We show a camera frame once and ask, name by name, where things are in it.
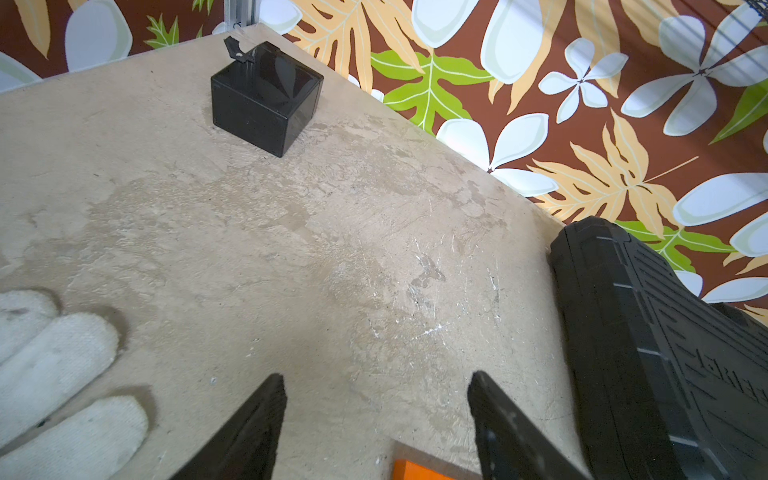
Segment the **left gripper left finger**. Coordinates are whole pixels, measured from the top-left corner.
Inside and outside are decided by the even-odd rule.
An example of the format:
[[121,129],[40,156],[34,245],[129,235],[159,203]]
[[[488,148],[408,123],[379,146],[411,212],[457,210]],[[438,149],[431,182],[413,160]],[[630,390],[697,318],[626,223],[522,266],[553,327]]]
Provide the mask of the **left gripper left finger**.
[[173,477],[271,479],[286,406],[284,378],[273,373]]

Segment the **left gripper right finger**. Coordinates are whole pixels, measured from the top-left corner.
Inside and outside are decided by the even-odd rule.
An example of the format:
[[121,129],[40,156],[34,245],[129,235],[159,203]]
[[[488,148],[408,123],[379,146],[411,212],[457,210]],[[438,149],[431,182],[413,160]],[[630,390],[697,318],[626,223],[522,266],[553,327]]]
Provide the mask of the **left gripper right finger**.
[[472,374],[467,399],[483,478],[587,478],[486,372]]

